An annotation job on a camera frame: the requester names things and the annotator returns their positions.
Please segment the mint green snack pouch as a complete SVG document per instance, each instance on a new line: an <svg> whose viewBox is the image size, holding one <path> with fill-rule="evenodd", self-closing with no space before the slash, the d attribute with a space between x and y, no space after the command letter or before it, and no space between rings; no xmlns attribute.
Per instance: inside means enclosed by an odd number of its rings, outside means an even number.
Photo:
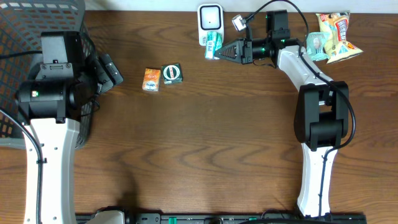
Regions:
<svg viewBox="0 0 398 224"><path fill-rule="evenodd" d="M321 61L330 58L325 52L325 45L329 36L328 32L309 33L306 40L307 54L312 61Z"/></svg>

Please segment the green tissue pack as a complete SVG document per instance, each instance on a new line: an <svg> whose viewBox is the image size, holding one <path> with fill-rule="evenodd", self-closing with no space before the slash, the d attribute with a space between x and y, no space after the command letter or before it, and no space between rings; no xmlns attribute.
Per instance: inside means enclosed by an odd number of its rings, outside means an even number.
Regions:
<svg viewBox="0 0 398 224"><path fill-rule="evenodd" d="M216 51L222 47L222 35L216 31L209 31L206 35L205 58L207 60L219 60Z"/></svg>

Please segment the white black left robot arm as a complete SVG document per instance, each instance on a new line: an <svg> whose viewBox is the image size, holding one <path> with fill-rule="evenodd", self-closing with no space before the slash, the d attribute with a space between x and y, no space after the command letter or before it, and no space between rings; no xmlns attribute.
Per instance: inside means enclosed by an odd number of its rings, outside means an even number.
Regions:
<svg viewBox="0 0 398 224"><path fill-rule="evenodd" d="M97 98L123 81L109 55L85 50L82 32L43 32L42 55L16 101L27 149L26 223L76 223L73 168L99 107Z"/></svg>

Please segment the round green white item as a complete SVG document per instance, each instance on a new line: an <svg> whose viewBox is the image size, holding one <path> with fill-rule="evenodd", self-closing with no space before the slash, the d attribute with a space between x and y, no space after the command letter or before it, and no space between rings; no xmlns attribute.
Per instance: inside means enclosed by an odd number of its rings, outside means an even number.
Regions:
<svg viewBox="0 0 398 224"><path fill-rule="evenodd" d="M183 73L179 63L162 66L161 74L166 85L183 82Z"/></svg>

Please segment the yellow white snack bag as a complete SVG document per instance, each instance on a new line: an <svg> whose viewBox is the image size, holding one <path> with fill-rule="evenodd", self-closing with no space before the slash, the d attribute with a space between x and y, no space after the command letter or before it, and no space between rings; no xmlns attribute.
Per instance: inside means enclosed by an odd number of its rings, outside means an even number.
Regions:
<svg viewBox="0 0 398 224"><path fill-rule="evenodd" d="M329 57L327 64L347 60L363 53L360 48L346 39L350 14L350 11L316 14L320 32L327 32L330 35L324 46Z"/></svg>

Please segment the orange tissue pack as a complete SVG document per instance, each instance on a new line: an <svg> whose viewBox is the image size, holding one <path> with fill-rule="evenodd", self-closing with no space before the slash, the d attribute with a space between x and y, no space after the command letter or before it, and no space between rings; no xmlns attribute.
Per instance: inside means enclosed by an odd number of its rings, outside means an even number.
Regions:
<svg viewBox="0 0 398 224"><path fill-rule="evenodd" d="M160 70L147 68L145 69L142 89L144 91L159 91L160 87Z"/></svg>

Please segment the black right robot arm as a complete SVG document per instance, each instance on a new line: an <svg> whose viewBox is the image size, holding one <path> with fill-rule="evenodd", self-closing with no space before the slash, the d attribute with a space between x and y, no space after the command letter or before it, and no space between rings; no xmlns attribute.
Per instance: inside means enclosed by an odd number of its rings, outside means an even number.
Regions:
<svg viewBox="0 0 398 224"><path fill-rule="evenodd" d="M264 39L248 33L215 51L215 57L240 64L270 58L298 90L294 133L303 152L303 172L297 207L304 218L330 214L330 179L335 156L344 145L352 112L348 86L326 76L308 57L302 42L287 26L273 27Z"/></svg>

